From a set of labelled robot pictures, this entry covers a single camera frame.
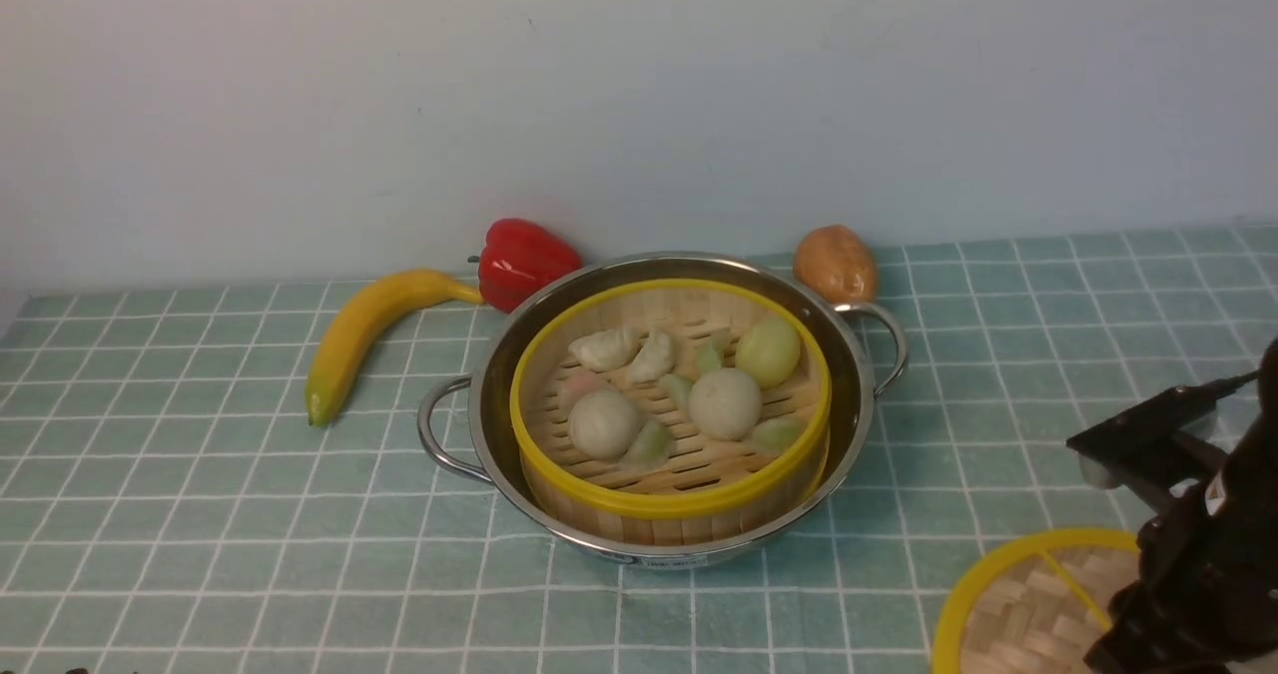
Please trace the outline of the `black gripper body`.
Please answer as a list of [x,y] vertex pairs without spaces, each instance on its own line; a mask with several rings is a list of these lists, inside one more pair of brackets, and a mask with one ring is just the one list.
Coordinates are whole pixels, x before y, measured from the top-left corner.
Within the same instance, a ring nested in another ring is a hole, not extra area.
[[1091,671],[1226,673],[1275,652],[1277,347],[1214,381],[1232,391],[1208,437],[1226,460],[1137,528],[1137,577],[1105,606]]

